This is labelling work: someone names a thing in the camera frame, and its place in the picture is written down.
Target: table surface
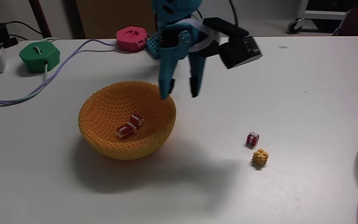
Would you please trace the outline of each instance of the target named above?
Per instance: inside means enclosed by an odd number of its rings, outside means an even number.
[[[93,151],[77,118],[104,86],[157,83],[147,52],[80,53],[40,95],[0,107],[0,224],[358,223],[358,37],[256,41],[264,56],[241,67],[207,59],[197,98],[178,64],[173,132],[137,161]],[[83,42],[54,44],[64,59]],[[42,82],[19,58],[28,43],[7,49],[0,98]],[[269,153],[262,169],[249,131]]]

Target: lego brick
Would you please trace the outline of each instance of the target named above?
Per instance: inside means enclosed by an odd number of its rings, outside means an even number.
[[[263,166],[266,164],[268,158],[269,154],[265,150],[258,149],[254,152],[254,155],[252,156],[252,161],[254,161],[260,166]]]

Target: white cart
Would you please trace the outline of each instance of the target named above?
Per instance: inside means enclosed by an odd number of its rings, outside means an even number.
[[[311,11],[306,10],[309,0],[301,0],[298,9],[298,15],[294,21],[288,25],[288,33],[297,34],[302,30],[305,19],[334,19],[342,20],[346,12],[331,12],[331,11]]]

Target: small red cube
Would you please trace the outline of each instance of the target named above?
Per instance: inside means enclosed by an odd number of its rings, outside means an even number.
[[[259,141],[259,135],[251,131],[247,137],[247,144],[255,146]]]

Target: textured bowl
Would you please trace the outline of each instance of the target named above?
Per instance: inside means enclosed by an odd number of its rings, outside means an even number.
[[[122,139],[117,128],[138,113],[144,122],[138,133]],[[86,141],[98,152],[114,159],[138,159],[151,154],[168,139],[175,124],[175,103],[160,99],[158,86],[144,82],[121,82],[93,94],[81,108],[78,126]]]

